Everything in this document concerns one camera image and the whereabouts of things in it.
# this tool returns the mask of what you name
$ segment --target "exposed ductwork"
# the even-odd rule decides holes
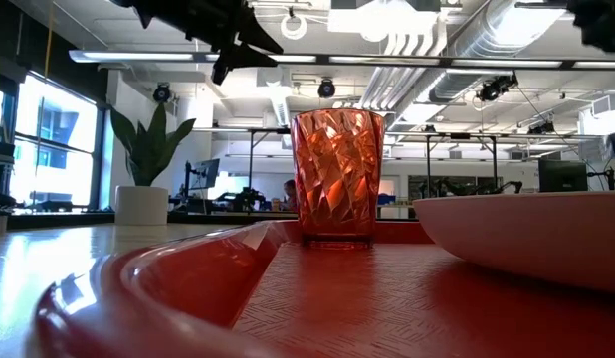
[[[449,57],[514,57],[538,39],[563,14],[559,9],[522,9],[515,0],[491,0],[465,31],[447,48]],[[396,106],[395,124],[421,124],[478,84],[482,75],[450,74],[427,70],[403,101]]]

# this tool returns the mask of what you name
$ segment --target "ceiling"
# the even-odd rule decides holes
[[[24,11],[43,23],[48,23],[49,8],[46,1],[11,0]],[[311,10],[297,10],[298,13],[313,16],[326,16],[328,0],[310,1]],[[483,0],[463,0],[463,10],[453,13],[449,21],[448,33],[456,31],[473,13]],[[201,42],[188,42],[181,32],[153,21],[143,30],[135,14],[130,9],[117,7],[106,0],[55,0],[55,30],[83,50],[138,50],[138,51],[209,51]],[[385,51],[386,41],[369,42],[359,34],[331,33],[327,26],[316,21],[307,22],[307,33],[299,40],[290,40],[280,30],[284,9],[257,9],[259,21],[264,29],[285,49],[286,53],[323,53],[323,54],[381,54]],[[580,33],[572,26],[569,16],[564,16],[539,39],[528,46],[521,57],[532,58],[607,58],[608,56],[593,48],[580,44]],[[306,111],[316,108],[332,107],[337,100],[350,98],[358,100],[369,83],[373,68],[337,66],[289,66],[287,67],[295,88],[288,98],[290,112]],[[154,64],[134,66],[132,76],[143,87],[154,88],[155,83],[148,81],[159,73],[201,72],[210,75],[208,64]],[[517,72],[520,88],[530,99],[529,103],[517,89],[504,95],[501,100],[480,109],[480,103],[473,105],[474,93],[467,92],[454,105],[440,113],[441,120],[432,119],[437,130],[477,130],[510,131],[517,129],[519,121],[536,116],[536,110],[552,109],[555,124],[559,130],[576,129],[577,111],[588,105],[588,101],[601,97],[602,90],[615,90],[615,73],[591,72]],[[254,93],[256,69],[235,70],[221,87],[215,88],[219,96],[221,110],[215,116],[223,122],[231,117],[261,117],[265,111],[272,111],[271,102],[264,96]],[[316,90],[322,77],[333,78],[336,84],[334,99],[320,99]],[[171,88],[181,96],[193,96],[199,84],[172,83]],[[566,99],[560,94],[566,92]]]

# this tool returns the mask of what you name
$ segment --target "person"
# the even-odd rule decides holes
[[[284,191],[286,192],[286,202],[281,206],[285,211],[296,212],[297,207],[297,184],[294,179],[288,180],[284,183]]]

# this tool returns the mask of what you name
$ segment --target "cable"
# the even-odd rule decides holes
[[[547,119],[546,119],[546,118],[544,118],[544,116],[542,115],[542,113],[541,113],[539,110],[537,110],[537,108],[535,107],[535,105],[533,104],[533,102],[531,102],[531,101],[530,101],[530,99],[528,98],[528,96],[526,95],[526,93],[524,93],[524,91],[523,91],[523,90],[519,87],[519,85],[517,85],[516,87],[517,87],[517,89],[519,90],[519,92],[520,92],[520,93],[522,93],[522,95],[524,96],[524,98],[526,99],[526,101],[528,102],[528,104],[530,104],[530,106],[531,106],[531,107],[533,107],[533,109],[535,110],[535,112],[537,113],[537,115],[538,115],[538,116],[539,116],[542,120],[547,121]],[[562,135],[560,135],[560,134],[557,132],[557,130],[555,130],[555,126],[553,126],[553,132],[555,133],[555,135],[557,135],[557,136],[559,137],[559,139],[561,139],[561,141],[563,141],[563,142],[564,142],[564,144],[566,144],[566,145],[568,146],[568,148],[569,148],[570,150],[572,150],[572,151],[573,151],[573,153],[575,153],[575,155],[577,155],[577,157],[579,158],[579,160],[581,160],[584,164],[586,164],[586,166],[587,166],[587,167],[589,167],[589,168],[590,168],[590,170],[591,170],[593,173],[595,173],[595,174],[599,175],[599,174],[597,173],[597,170],[595,170],[595,168],[593,168],[593,166],[592,166],[592,165],[590,165],[590,163],[588,162],[588,160],[585,160],[584,158],[582,158],[582,157],[579,155],[579,152],[578,152],[577,150],[575,150],[574,146],[573,146],[573,145],[571,145],[571,144],[569,144],[569,143],[566,141],[566,139],[565,139]],[[602,182],[601,178],[599,179],[599,184],[601,184],[601,186],[602,186],[602,191],[605,191],[606,189],[604,188],[604,183]]]

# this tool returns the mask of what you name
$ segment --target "potted plant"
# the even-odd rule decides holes
[[[168,191],[151,187],[157,176],[166,169],[177,145],[192,131],[195,119],[181,123],[174,132],[166,133],[166,109],[157,106],[148,130],[116,110],[110,121],[115,136],[126,150],[126,169],[135,186],[118,186],[115,191],[115,223],[120,225],[166,225]]]

